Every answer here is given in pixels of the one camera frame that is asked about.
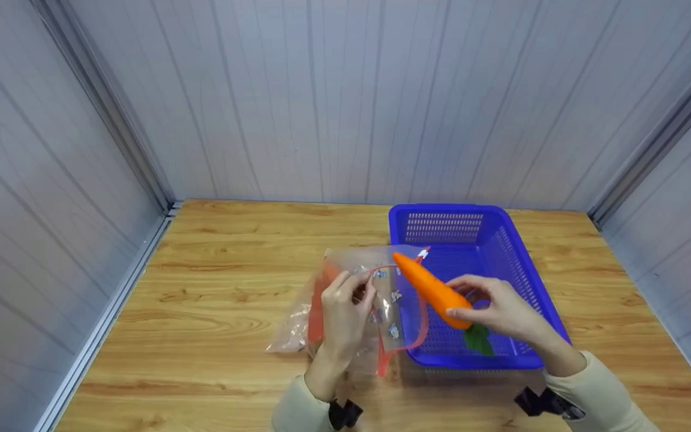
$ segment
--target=metal frame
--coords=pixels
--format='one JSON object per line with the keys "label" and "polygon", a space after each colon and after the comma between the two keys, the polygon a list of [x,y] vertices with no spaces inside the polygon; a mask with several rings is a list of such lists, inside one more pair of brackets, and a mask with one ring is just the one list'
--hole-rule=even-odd
{"label": "metal frame", "polygon": [[[176,203],[173,207],[175,213],[178,212],[180,208],[180,202]],[[79,383],[85,377],[87,370],[89,369],[95,356],[98,355],[98,351],[108,336],[110,328],[112,328],[113,323],[116,322],[116,318],[127,303],[127,298],[130,297],[130,293],[137,284],[137,280],[145,271],[146,264],[148,263],[151,254],[156,250],[159,241],[164,236],[164,232],[170,226],[170,222],[175,218],[174,215],[161,216],[159,223],[154,229],[151,230],[150,235],[148,235],[148,240],[146,240],[145,246],[138,251],[132,265],[127,270],[127,273],[122,277],[119,283],[116,293],[110,298],[108,304],[103,311],[103,314],[98,319],[94,329],[90,333],[87,341],[85,341],[84,347],[74,359],[74,364],[72,364],[71,369],[68,370],[63,382],[61,383],[55,395],[50,400],[49,405],[47,405],[46,410],[42,413],[39,422],[36,423],[34,432],[49,432],[55,429],[60,417],[63,415],[65,408],[68,407],[68,402],[71,397],[74,396],[76,389],[79,387]]]}
{"label": "metal frame", "polygon": [[604,224],[620,208],[625,199],[674,148],[674,145],[689,131],[689,128],[691,128],[691,89],[682,96],[669,115],[654,129],[656,132],[650,134],[644,149],[588,213],[597,229],[603,229]]}
{"label": "metal frame", "polygon": [[70,6],[64,5],[62,0],[31,0],[31,3],[132,167],[140,185],[156,206],[166,213],[175,203],[175,194],[166,183],[164,173],[154,172],[152,158],[146,153],[140,134],[129,123],[123,105],[108,85],[107,77],[98,66],[100,62],[89,49],[88,39]]}

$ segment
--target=sleeve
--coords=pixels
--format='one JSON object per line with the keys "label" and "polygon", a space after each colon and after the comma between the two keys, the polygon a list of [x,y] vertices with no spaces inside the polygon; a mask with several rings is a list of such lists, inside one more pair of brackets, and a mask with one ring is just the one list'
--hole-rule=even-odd
{"label": "sleeve", "polygon": [[585,412],[584,418],[567,421],[573,432],[655,432],[659,429],[639,410],[623,383],[592,353],[582,351],[588,365],[571,377],[546,372],[554,393]]}
{"label": "sleeve", "polygon": [[329,404],[313,397],[302,376],[284,392],[271,416],[270,432],[331,432]]}

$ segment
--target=clear plastic bag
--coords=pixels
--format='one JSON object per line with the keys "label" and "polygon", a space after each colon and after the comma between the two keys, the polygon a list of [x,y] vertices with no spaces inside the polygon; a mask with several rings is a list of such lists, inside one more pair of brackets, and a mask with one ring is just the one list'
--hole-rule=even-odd
{"label": "clear plastic bag", "polygon": [[422,260],[427,248],[408,245],[328,249],[318,271],[301,289],[267,352],[316,352],[323,341],[321,295],[343,270],[370,271],[375,302],[359,350],[348,368],[351,372],[384,375],[395,353],[417,347],[428,333],[425,302],[395,268],[392,254],[400,252]]}

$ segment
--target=blue plastic basket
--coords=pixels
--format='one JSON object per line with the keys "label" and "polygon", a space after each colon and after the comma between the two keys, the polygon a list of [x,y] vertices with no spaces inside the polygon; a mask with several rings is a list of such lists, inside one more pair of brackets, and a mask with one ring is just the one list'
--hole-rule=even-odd
{"label": "blue plastic basket", "polygon": [[[490,205],[413,204],[396,205],[389,211],[391,244],[430,246],[423,265],[442,281],[461,274],[480,274],[510,282],[535,311],[567,341],[545,285],[530,260],[524,243],[508,214]],[[404,279],[398,289],[414,295]],[[420,314],[414,302],[399,302],[399,318],[411,344],[417,337]],[[425,367],[504,370],[543,366],[537,353],[524,342],[491,332],[494,356],[480,355],[463,342],[462,331],[451,328],[428,306],[428,336],[408,356]]]}

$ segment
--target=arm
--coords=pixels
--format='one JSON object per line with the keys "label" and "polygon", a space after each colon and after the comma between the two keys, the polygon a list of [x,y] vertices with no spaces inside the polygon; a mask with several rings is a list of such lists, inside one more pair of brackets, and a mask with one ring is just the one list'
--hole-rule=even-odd
{"label": "arm", "polygon": [[[353,294],[366,284],[364,298]],[[362,341],[375,287],[369,274],[340,273],[322,293],[324,342],[305,375],[293,380],[274,408],[271,432],[330,432],[329,402]]]}
{"label": "arm", "polygon": [[575,350],[554,331],[531,345],[545,364],[548,388],[585,412],[584,418],[567,421],[573,432],[658,430],[592,353]]}
{"label": "arm", "polygon": [[490,301],[484,309],[450,309],[447,314],[525,341],[540,356],[549,388],[585,412],[584,418],[567,421],[573,432],[658,430],[609,369],[591,353],[571,347],[508,282],[467,274],[447,284]]}

